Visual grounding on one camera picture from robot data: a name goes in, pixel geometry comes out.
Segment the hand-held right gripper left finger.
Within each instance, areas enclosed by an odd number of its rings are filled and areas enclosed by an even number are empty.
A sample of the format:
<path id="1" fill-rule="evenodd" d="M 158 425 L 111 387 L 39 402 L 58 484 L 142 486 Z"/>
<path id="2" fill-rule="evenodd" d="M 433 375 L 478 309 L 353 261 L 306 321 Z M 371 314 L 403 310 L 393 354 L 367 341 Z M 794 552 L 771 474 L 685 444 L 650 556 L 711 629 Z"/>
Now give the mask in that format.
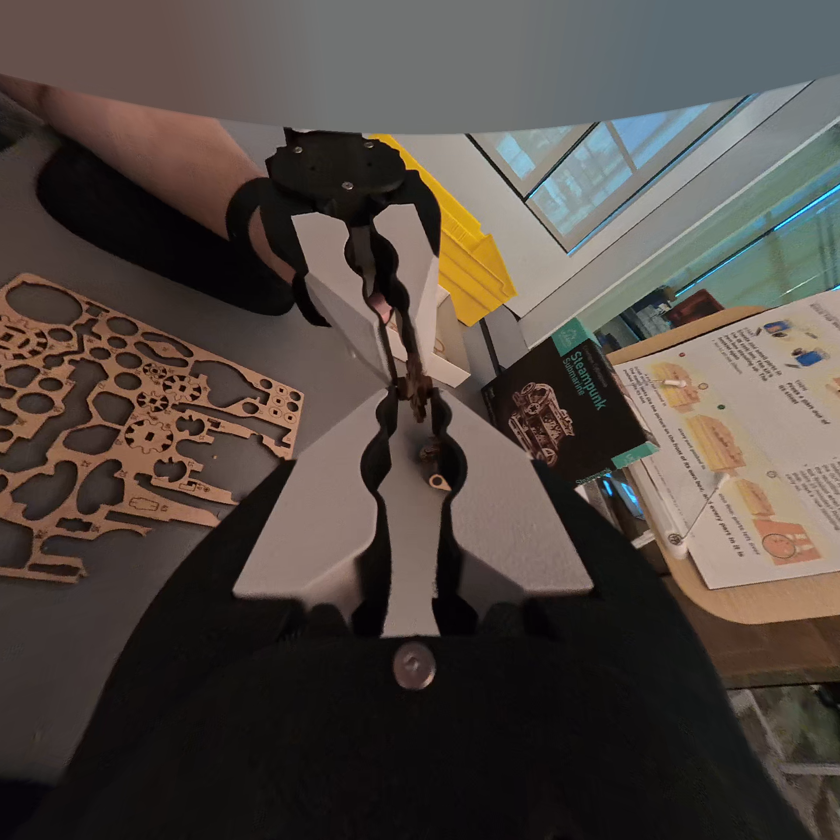
<path id="1" fill-rule="evenodd" d="M 392 548 L 380 488 L 392 467 L 395 387 L 373 394 L 295 461 L 233 593 L 387 601 Z"/>

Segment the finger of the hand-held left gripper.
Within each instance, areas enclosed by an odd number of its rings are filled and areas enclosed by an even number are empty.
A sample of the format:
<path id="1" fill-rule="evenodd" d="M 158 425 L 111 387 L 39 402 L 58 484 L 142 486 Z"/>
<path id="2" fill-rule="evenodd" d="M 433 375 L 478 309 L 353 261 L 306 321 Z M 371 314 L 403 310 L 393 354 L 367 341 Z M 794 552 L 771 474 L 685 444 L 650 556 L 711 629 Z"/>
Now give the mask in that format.
<path id="1" fill-rule="evenodd" d="M 412 333 L 415 353 L 427 372 L 434 355 L 438 288 L 438 258 L 428 242 L 417 208 L 392 205 L 371 224 L 371 239 L 381 236 L 391 257 L 375 257 L 375 266 L 391 282 L 392 292 L 406 294 L 406 301 L 391 304 L 394 320 L 404 333 Z"/>
<path id="2" fill-rule="evenodd" d="M 306 213 L 292 218 L 308 272 L 308 292 L 318 312 L 339 330 L 356 357 L 391 386 L 396 368 L 385 324 L 366 296 L 364 278 L 350 266 L 345 246 L 350 241 L 346 224 L 334 217 Z"/>

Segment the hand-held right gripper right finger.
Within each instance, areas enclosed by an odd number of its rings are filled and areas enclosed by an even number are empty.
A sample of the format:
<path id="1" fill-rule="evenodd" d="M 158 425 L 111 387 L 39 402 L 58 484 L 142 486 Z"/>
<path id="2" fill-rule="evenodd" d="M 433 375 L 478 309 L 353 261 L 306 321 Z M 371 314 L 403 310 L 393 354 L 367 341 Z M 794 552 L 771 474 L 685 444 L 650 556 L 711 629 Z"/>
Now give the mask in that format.
<path id="1" fill-rule="evenodd" d="M 440 601 L 580 595 L 593 582 L 530 457 L 447 392 L 430 399 L 441 510 Z"/>

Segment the small dark wooden gear assembly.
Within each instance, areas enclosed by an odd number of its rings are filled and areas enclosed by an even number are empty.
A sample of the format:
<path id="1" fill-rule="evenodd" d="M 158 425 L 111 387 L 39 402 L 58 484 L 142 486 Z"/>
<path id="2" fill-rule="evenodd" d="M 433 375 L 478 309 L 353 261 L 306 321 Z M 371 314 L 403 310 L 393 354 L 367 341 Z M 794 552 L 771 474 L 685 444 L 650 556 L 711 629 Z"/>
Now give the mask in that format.
<path id="1" fill-rule="evenodd" d="M 416 353 L 407 355 L 405 368 L 405 374 L 397 376 L 395 380 L 397 396 L 401 402 L 409 404 L 415 421 L 421 424 L 427 417 L 427 403 L 434 389 L 433 380 L 426 374 Z"/>

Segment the person's left forearm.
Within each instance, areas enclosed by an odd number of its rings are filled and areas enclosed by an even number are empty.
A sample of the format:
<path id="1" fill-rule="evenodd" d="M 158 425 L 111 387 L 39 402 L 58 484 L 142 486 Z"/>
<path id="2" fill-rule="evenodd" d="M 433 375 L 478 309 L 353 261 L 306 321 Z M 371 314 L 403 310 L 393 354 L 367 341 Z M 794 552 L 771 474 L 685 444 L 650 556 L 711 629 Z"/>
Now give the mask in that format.
<path id="1" fill-rule="evenodd" d="M 260 177 L 222 124 L 212 118 L 99 98 L 6 75 L 2 93 L 50 128 L 217 235 L 228 204 Z"/>

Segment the black model kit box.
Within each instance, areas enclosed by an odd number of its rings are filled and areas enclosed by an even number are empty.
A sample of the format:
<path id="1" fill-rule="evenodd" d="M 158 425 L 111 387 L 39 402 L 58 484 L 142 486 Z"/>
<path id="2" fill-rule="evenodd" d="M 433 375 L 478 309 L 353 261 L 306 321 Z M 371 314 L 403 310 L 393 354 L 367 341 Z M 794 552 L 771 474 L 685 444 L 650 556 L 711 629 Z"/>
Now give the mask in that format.
<path id="1" fill-rule="evenodd" d="M 573 318 L 482 390 L 497 430 L 577 485 L 658 452 L 594 333 Z"/>

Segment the person's left hand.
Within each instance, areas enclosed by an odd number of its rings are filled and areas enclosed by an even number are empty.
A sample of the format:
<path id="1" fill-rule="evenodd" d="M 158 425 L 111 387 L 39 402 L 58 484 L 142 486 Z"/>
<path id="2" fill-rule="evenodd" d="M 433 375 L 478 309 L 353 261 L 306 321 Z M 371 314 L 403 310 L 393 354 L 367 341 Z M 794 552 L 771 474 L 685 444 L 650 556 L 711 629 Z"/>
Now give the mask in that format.
<path id="1" fill-rule="evenodd" d="M 269 267 L 275 275 L 283 279 L 288 285 L 291 285 L 296 272 L 292 266 L 278 257 L 271 249 L 261 220 L 261 215 L 259 213 L 255 213 L 249 222 L 248 236 L 250 244 L 253 246 L 259 259 L 267 267 Z"/>

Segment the yellow plastic bin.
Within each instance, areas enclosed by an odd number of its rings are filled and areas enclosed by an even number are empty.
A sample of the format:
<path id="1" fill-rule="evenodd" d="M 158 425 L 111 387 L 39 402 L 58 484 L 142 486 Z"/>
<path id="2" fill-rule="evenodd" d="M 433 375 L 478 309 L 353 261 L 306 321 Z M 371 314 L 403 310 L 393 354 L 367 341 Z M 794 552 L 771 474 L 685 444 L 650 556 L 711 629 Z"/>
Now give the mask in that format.
<path id="1" fill-rule="evenodd" d="M 517 295 L 494 238 L 475 216 L 391 135 L 374 133 L 396 150 L 406 167 L 417 171 L 437 199 L 442 218 L 438 284 L 452 298 L 458 320 L 472 327 Z"/>

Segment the glass window panel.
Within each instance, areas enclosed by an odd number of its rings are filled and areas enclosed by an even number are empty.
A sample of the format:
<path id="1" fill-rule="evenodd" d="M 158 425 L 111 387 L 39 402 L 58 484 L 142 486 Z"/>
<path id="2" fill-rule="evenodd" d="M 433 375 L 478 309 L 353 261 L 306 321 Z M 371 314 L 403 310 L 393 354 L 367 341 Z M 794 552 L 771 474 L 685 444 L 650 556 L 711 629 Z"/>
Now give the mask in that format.
<path id="1" fill-rule="evenodd" d="M 557 129 L 467 134 L 505 198 L 494 215 L 517 319 L 559 320 L 643 270 L 704 271 L 772 226 L 838 161 L 838 77 Z"/>

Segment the instruction poster with smiley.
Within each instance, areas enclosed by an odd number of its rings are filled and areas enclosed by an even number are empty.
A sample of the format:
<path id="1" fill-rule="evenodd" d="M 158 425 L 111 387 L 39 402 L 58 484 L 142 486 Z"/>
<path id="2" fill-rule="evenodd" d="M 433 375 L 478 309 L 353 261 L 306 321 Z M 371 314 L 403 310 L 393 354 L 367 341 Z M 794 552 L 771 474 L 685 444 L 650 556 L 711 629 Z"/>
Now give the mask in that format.
<path id="1" fill-rule="evenodd" d="M 694 322 L 655 335 L 607 355 L 613 365 L 634 362 L 665 351 L 706 333 L 726 328 L 764 312 L 757 306 L 739 306 L 717 311 Z M 684 544 L 671 537 L 677 531 L 663 530 L 665 501 L 655 488 L 646 461 L 625 468 L 653 540 L 663 554 L 670 577 L 678 588 L 706 612 L 732 623 L 758 625 L 804 621 L 839 614 L 839 573 L 747 584 L 711 590 L 702 580 Z"/>

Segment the printed instruction poster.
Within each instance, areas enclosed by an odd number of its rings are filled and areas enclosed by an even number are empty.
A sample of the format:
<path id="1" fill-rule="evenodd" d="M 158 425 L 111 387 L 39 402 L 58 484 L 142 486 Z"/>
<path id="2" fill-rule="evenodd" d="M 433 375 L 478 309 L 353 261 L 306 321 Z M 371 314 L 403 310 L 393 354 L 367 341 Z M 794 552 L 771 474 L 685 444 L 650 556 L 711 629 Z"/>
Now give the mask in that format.
<path id="1" fill-rule="evenodd" d="M 615 367 L 710 589 L 838 571 L 838 342 L 834 289 Z"/>

